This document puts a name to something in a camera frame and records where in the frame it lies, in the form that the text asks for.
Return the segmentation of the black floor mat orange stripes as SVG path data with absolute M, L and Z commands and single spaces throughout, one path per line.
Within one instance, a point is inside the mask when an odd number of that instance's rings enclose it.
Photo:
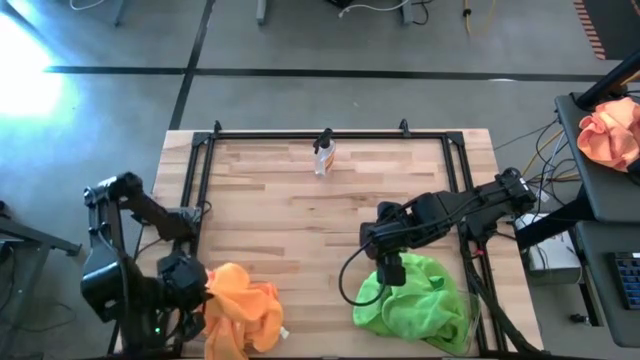
M 624 60 L 640 50 L 640 0 L 572 0 L 599 60 Z

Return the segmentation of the black aluminium table frame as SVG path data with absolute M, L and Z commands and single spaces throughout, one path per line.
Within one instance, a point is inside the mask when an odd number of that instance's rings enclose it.
M 485 129 L 339 130 L 330 172 L 314 172 L 312 130 L 176 130 L 166 134 L 150 190 L 179 204 L 184 187 L 204 191 L 197 256 L 227 262 L 274 284 L 288 337 L 274 360 L 435 358 L 426 343 L 384 338 L 355 327 L 347 298 L 375 265 L 358 252 L 361 223 L 382 201 L 460 191 L 494 179 Z M 194 176 L 187 177 L 193 170 Z

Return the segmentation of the dark grey desk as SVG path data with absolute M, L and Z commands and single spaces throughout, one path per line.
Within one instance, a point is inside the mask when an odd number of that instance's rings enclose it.
M 575 231 L 614 343 L 640 348 L 640 311 L 624 308 L 606 259 L 610 252 L 640 252 L 640 225 L 582 221 Z
M 533 246 L 579 221 L 639 225 L 640 186 L 627 175 L 589 160 L 578 148 L 579 122 L 589 113 L 576 105 L 573 93 L 558 96 L 555 105 L 582 186 L 574 200 L 517 230 L 518 243 L 523 247 Z

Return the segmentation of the black computer keyboard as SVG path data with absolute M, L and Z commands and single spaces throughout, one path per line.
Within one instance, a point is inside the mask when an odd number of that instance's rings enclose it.
M 640 252 L 610 252 L 606 259 L 624 308 L 640 311 Z

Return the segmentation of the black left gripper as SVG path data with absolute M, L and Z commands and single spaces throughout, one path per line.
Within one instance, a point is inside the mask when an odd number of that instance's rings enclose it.
M 170 253 L 156 263 L 157 276 L 146 277 L 142 301 L 143 347 L 160 348 L 175 335 L 179 342 L 194 339 L 205 326 L 198 311 L 210 298 L 206 291 L 204 266 L 185 253 Z M 179 320 L 169 335 L 164 335 L 159 316 L 178 311 Z

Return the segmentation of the clear plastic basket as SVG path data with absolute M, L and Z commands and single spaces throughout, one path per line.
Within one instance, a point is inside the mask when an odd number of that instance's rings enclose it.
M 447 321 L 440 335 L 440 349 L 456 356 L 471 355 L 477 348 L 479 297 L 466 291 L 449 291 L 444 296 L 444 310 Z

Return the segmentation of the clear spray bottle black trigger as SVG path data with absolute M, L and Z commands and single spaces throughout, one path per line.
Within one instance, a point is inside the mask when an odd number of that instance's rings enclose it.
M 313 142 L 315 174 L 318 176 L 325 176 L 333 164 L 336 143 L 332 136 L 333 130 L 326 128 Z

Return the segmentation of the white equipment box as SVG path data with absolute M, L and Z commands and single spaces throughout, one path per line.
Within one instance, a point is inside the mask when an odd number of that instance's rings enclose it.
M 581 262 L 568 231 L 522 249 L 521 255 L 533 286 L 577 285 L 583 280 Z

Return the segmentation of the grey desk frame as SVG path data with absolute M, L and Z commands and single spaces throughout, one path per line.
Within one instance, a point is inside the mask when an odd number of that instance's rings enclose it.
M 2 200 L 0 200 L 0 235 L 47 245 L 52 249 L 64 251 L 68 256 L 77 256 L 82 248 L 79 244 L 71 243 L 12 220 L 8 214 L 7 205 Z

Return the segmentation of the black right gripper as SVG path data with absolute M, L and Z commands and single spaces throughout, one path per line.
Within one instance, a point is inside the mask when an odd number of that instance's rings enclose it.
M 406 283 L 399 251 L 426 246 L 443 237 L 443 208 L 432 193 L 405 204 L 383 201 L 375 222 L 360 225 L 359 241 L 369 259 L 376 259 L 377 281 L 385 286 Z

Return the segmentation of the black monitor stand pole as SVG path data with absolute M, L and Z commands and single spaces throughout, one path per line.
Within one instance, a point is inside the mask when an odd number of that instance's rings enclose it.
M 623 86 L 638 71 L 640 71 L 640 48 L 625 58 L 586 92 L 575 98 L 574 103 L 583 110 L 590 109 L 607 97 L 611 91 Z

